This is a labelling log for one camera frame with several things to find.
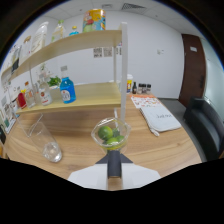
ceiling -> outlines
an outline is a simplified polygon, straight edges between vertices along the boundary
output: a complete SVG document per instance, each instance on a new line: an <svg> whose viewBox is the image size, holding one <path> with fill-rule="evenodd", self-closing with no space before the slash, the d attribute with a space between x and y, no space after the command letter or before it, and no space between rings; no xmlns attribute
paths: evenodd
<svg viewBox="0 0 224 224"><path fill-rule="evenodd" d="M128 9L122 9L125 3L128 4L126 5ZM86 11L94 8L101 8L105 11L123 11L141 14L158 20L180 33L192 34L204 38L202 33L188 19L168 6L154 0L71 0L53 8L43 14L43 16L57 20L66 20L71 17L83 15Z"/></svg>

black chair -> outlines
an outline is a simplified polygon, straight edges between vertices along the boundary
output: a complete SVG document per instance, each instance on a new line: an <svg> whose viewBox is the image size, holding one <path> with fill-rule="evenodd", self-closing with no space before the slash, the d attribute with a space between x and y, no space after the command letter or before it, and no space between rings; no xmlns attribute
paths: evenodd
<svg viewBox="0 0 224 224"><path fill-rule="evenodd" d="M215 109L203 98L192 97L184 119L198 139L207 161L223 158L224 125Z"/></svg>
<svg viewBox="0 0 224 224"><path fill-rule="evenodd" d="M5 133L4 133L4 127L3 125L1 124L0 125L0 139L2 141L2 144L5 144L5 140L6 140L6 136L5 136Z"/></svg>

glass cup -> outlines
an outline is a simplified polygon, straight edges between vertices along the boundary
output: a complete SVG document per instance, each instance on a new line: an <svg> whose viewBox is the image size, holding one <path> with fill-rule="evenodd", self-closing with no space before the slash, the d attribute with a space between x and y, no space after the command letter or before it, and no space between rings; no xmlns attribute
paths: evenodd
<svg viewBox="0 0 224 224"><path fill-rule="evenodd" d="M105 154L111 151L124 153L127 149L126 145L130 131L131 126L126 122L118 118L109 117L101 120L94 127L91 136Z"/></svg>
<svg viewBox="0 0 224 224"><path fill-rule="evenodd" d="M30 129L30 139L40 153L51 162L62 158L61 149L42 122L35 123Z"/></svg>

lime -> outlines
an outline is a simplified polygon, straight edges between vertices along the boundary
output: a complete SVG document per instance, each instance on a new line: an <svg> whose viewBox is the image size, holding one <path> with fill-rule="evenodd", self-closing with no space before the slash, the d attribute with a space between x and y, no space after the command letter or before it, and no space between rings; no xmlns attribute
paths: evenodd
<svg viewBox="0 0 224 224"><path fill-rule="evenodd" d="M98 131L98 136L102 140L108 140L113 137L113 131L109 126L102 126Z"/></svg>
<svg viewBox="0 0 224 224"><path fill-rule="evenodd" d="M113 129L113 137L117 137L120 135L120 132L118 131L118 128Z"/></svg>
<svg viewBox="0 0 224 224"><path fill-rule="evenodd" d="M110 139L108 139L107 142L106 142L107 145L115 145L115 144L117 144L117 143L118 143L117 138L110 138Z"/></svg>
<svg viewBox="0 0 224 224"><path fill-rule="evenodd" d="M124 139L124 136L119 135L119 136L116 137L116 139L117 139L118 142L121 142Z"/></svg>

floor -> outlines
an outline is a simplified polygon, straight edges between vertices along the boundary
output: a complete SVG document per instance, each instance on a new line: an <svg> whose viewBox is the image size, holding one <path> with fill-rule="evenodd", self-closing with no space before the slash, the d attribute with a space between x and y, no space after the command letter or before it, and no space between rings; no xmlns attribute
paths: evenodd
<svg viewBox="0 0 224 224"><path fill-rule="evenodd" d="M195 137L195 135L193 134L193 132L191 131L191 129L189 128L187 123L184 122L183 115L184 115L184 112L186 110L185 106L183 106L178 100L175 100L175 99L159 98L159 100L170 110L170 112L181 123L181 125L183 126L185 131L190 136L190 138L191 138L192 142L194 143L196 149L198 150L198 154L201 157L201 161L206 162L207 160L205 158L204 152L203 152L197 138Z"/></svg>

